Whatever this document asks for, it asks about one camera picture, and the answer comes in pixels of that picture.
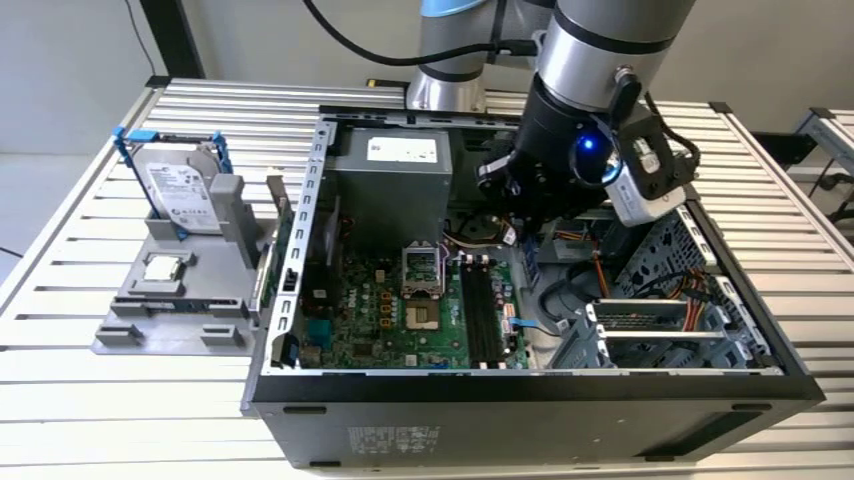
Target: blue led light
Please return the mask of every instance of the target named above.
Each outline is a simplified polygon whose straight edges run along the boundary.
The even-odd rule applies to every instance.
[[[588,137],[581,137],[580,138],[580,142],[579,142],[581,148],[587,151],[592,150],[593,148],[596,148],[596,142],[595,140],[592,140]]]

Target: floor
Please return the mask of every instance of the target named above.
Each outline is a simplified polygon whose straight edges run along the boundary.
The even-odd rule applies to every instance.
[[[26,251],[90,161],[89,155],[0,153],[0,247]],[[16,263],[0,252],[0,283]]]

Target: label sticker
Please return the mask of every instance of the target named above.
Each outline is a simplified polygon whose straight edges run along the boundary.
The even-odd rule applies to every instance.
[[[204,179],[188,165],[148,163],[145,170],[169,219],[191,233],[220,233]]]
[[[367,159],[373,162],[437,163],[436,141],[431,138],[373,137]]]
[[[504,238],[501,241],[509,245],[511,247],[516,244],[516,229],[512,227],[507,227],[507,232],[504,232]]]
[[[432,453],[439,442],[439,429],[413,427],[348,427],[349,448],[360,455],[389,453]]]

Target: green circuit board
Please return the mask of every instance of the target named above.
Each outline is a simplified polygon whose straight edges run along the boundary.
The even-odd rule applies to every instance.
[[[325,369],[471,368],[459,267],[448,262],[444,270],[444,295],[439,300],[404,299],[400,297],[397,259],[345,257],[329,348],[303,348],[303,365]],[[416,267],[419,276],[425,277],[429,271],[427,264]],[[491,279],[495,288],[500,289],[496,292],[500,302],[495,300],[496,321],[500,322],[503,306],[499,303],[515,302],[505,264],[491,268]],[[437,324],[429,323],[432,319],[437,319]],[[519,345],[523,345],[521,334]],[[527,368],[523,347],[507,356],[504,364],[507,368]]]

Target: hard drive label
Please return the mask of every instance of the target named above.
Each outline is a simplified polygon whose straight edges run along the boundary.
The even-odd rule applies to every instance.
[[[220,233],[211,196],[199,171],[187,165],[145,164],[169,219],[189,233]]]

